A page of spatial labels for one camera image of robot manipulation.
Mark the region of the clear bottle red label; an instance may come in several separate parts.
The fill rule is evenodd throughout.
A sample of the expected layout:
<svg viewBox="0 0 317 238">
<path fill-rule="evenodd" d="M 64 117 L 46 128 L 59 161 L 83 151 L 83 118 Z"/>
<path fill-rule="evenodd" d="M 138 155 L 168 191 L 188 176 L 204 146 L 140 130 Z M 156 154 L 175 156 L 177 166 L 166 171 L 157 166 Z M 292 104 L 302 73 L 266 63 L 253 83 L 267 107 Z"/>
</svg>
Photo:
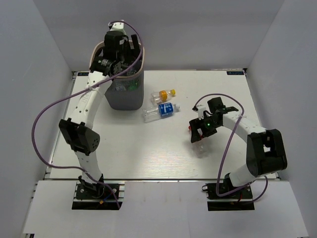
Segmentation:
<svg viewBox="0 0 317 238">
<path fill-rule="evenodd" d="M 203 157 L 207 156 L 208 148 L 207 148 L 205 141 L 203 140 L 203 133 L 202 133 L 201 129 L 198 129 L 198 133 L 199 133 L 201 140 L 199 140 L 195 143 L 192 143 L 192 149 L 193 149 L 197 158 L 203 158 Z"/>
</svg>

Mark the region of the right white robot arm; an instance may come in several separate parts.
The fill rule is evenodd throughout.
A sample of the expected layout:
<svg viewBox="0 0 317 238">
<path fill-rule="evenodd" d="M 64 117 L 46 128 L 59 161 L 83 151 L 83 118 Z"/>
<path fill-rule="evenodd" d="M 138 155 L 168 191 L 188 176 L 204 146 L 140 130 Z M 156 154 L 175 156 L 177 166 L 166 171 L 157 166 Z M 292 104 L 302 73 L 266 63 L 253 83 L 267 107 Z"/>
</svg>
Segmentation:
<svg viewBox="0 0 317 238">
<path fill-rule="evenodd" d="M 225 176 L 224 193 L 219 192 L 221 183 L 216 182 L 217 196 L 234 198 L 241 193 L 242 188 L 257 178 L 287 168 L 286 152 L 279 130 L 256 125 L 244 116 L 243 107 L 227 107 L 220 96 L 210 99 L 208 107 L 207 110 L 199 104 L 193 106 L 198 117 L 189 122 L 192 144 L 216 134 L 219 127 L 230 129 L 231 134 L 219 166 L 222 169 L 233 136 L 238 135 L 246 143 L 245 163 Z"/>
</svg>

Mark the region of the clear bottle blue label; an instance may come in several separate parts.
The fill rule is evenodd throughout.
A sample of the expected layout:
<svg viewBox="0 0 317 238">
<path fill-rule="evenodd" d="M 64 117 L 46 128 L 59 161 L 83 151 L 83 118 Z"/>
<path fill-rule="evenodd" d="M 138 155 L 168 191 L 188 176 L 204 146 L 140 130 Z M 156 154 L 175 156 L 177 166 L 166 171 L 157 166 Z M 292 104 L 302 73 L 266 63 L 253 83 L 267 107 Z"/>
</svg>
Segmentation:
<svg viewBox="0 0 317 238">
<path fill-rule="evenodd" d="M 180 105 L 174 103 L 162 103 L 156 106 L 145 108 L 142 111 L 144 123 L 153 122 L 172 116 L 180 111 Z"/>
</svg>

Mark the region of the clear bottle orange cap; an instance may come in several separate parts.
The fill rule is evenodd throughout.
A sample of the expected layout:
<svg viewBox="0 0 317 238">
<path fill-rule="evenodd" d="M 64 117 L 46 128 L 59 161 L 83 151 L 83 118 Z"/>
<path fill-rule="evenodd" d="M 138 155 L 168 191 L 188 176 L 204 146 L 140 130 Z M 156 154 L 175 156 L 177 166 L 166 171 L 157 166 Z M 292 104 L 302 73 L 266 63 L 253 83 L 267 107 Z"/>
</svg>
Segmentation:
<svg viewBox="0 0 317 238">
<path fill-rule="evenodd" d="M 151 94 L 151 102 L 153 104 L 161 104 L 170 100 L 172 97 L 176 96 L 176 91 L 174 89 L 171 90 L 161 90 L 159 92 L 153 92 Z"/>
</svg>

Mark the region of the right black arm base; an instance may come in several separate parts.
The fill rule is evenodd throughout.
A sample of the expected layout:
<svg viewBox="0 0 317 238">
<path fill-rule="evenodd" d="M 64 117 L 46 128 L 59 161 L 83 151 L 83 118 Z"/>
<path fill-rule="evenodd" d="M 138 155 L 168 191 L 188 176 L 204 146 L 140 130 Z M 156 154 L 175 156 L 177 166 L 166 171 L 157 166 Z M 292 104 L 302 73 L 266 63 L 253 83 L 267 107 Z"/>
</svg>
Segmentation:
<svg viewBox="0 0 317 238">
<path fill-rule="evenodd" d="M 217 196 L 215 189 L 215 182 L 202 186 L 202 192 L 207 194 L 208 211 L 253 211 L 255 209 L 250 186 L 224 197 Z"/>
</svg>

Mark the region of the green bottle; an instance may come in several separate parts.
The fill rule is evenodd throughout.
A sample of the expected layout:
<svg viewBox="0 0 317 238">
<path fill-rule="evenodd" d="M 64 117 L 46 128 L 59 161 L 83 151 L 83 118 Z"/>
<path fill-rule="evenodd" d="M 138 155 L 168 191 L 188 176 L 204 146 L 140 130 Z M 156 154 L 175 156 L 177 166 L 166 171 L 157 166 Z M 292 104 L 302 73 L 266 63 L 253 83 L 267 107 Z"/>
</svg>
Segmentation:
<svg viewBox="0 0 317 238">
<path fill-rule="evenodd" d="M 139 81 L 138 80 L 132 81 L 131 84 L 130 84 L 129 90 L 130 91 L 134 91 L 134 90 L 136 90 L 138 88 L 139 88 Z"/>
</svg>

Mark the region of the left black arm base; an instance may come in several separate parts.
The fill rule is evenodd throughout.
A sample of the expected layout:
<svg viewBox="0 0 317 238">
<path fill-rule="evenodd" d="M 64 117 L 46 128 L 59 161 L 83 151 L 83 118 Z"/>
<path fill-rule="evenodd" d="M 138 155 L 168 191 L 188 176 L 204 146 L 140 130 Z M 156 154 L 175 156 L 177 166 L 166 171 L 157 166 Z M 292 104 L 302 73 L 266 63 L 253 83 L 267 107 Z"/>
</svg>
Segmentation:
<svg viewBox="0 0 317 238">
<path fill-rule="evenodd" d="M 118 211 L 124 198 L 123 183 L 109 183 L 108 187 L 101 187 L 98 192 L 85 188 L 81 183 L 77 183 L 74 191 L 72 210 L 112 210 Z"/>
</svg>

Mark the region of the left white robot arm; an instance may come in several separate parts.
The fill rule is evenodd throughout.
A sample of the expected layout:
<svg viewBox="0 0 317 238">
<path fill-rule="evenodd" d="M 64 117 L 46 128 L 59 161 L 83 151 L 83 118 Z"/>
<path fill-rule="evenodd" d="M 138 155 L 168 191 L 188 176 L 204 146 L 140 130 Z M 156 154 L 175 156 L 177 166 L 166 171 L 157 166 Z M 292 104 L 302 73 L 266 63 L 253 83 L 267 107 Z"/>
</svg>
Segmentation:
<svg viewBox="0 0 317 238">
<path fill-rule="evenodd" d="M 104 43 L 96 47 L 90 62 L 90 72 L 83 93 L 68 119 L 61 119 L 59 129 L 83 169 L 80 183 L 94 198 L 104 194 L 103 174 L 99 169 L 96 149 L 100 135 L 93 131 L 94 119 L 106 93 L 101 81 L 110 79 L 126 69 L 131 69 L 140 59 L 140 44 L 137 35 L 128 37 L 118 30 L 105 34 Z"/>
</svg>

